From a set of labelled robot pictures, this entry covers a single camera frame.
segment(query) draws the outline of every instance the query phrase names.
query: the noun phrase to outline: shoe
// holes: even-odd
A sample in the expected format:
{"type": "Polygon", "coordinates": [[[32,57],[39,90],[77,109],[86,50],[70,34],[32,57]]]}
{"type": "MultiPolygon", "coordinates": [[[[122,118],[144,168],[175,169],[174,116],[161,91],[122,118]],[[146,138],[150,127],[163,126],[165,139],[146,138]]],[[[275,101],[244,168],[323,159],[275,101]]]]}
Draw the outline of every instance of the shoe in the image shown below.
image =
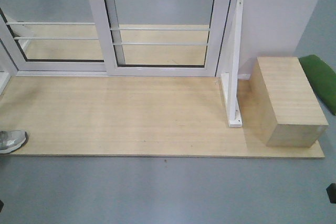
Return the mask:
{"type": "Polygon", "coordinates": [[[0,131],[0,154],[19,149],[27,140],[25,131],[0,131]]]}

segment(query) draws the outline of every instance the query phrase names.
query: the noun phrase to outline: white metal bracket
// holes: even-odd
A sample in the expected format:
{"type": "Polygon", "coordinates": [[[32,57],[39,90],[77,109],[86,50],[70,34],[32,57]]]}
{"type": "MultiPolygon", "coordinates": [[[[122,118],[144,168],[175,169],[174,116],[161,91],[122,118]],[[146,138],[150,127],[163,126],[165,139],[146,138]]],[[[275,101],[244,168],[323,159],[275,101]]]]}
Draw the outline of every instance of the white metal bracket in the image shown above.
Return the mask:
{"type": "Polygon", "coordinates": [[[242,19],[243,0],[237,0],[236,11],[229,38],[225,46],[222,48],[223,56],[228,57],[228,71],[221,74],[221,81],[229,127],[242,127],[243,125],[237,99],[242,19]]]}

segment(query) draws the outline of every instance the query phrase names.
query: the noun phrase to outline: black object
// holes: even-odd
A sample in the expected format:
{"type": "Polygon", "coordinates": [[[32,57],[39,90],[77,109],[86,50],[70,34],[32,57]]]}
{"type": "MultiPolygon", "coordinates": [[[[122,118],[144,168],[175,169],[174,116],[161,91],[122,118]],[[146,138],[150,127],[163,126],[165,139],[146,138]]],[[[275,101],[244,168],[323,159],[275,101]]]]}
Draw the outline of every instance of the black object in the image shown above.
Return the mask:
{"type": "Polygon", "coordinates": [[[336,204],[336,184],[332,183],[327,187],[327,194],[329,196],[330,203],[336,204]]]}
{"type": "Polygon", "coordinates": [[[0,200],[0,212],[1,212],[3,207],[4,207],[4,203],[0,200]]]}

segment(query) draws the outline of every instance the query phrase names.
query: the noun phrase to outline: white door frame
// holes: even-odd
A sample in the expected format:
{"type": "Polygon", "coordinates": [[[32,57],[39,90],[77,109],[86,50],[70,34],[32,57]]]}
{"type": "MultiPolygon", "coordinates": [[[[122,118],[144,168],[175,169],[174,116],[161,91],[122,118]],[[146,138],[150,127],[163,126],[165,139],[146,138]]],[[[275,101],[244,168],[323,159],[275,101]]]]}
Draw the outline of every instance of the white door frame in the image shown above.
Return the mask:
{"type": "Polygon", "coordinates": [[[204,67],[118,67],[104,0],[89,0],[111,76],[215,76],[230,0],[214,0],[204,67]]]}

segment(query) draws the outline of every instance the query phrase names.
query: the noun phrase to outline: gray floor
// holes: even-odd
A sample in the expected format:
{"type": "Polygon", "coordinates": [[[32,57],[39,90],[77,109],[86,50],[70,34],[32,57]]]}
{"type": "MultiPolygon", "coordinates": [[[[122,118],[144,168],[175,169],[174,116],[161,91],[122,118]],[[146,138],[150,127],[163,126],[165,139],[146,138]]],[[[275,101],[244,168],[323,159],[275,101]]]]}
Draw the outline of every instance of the gray floor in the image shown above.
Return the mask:
{"type": "MultiPolygon", "coordinates": [[[[336,0],[297,48],[335,68],[336,0]]],[[[0,157],[0,223],[335,223],[336,117],[321,160],[0,157]]]]}

